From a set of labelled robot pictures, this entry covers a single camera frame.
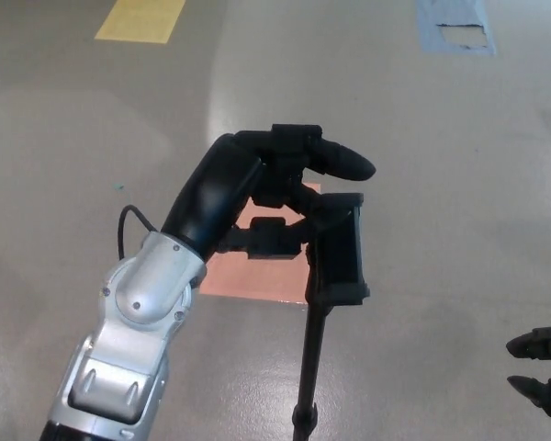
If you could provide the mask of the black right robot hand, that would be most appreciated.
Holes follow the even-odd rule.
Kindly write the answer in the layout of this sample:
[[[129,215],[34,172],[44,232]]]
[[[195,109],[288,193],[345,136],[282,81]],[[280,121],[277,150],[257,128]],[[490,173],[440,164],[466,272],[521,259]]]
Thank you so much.
[[[517,336],[506,344],[506,348],[515,358],[551,360],[551,327],[535,328]],[[543,383],[534,378],[510,376],[507,380],[517,392],[551,417],[551,379]]]

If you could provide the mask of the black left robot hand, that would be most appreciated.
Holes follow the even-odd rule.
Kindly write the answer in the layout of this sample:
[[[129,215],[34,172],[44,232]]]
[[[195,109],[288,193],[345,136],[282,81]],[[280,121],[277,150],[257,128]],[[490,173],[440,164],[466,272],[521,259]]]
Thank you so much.
[[[161,231],[203,260],[220,250],[247,201],[287,206],[305,220],[324,210],[303,182],[305,170],[348,181],[366,181],[376,168],[361,154],[327,141],[318,125],[275,124],[220,136],[176,198]]]

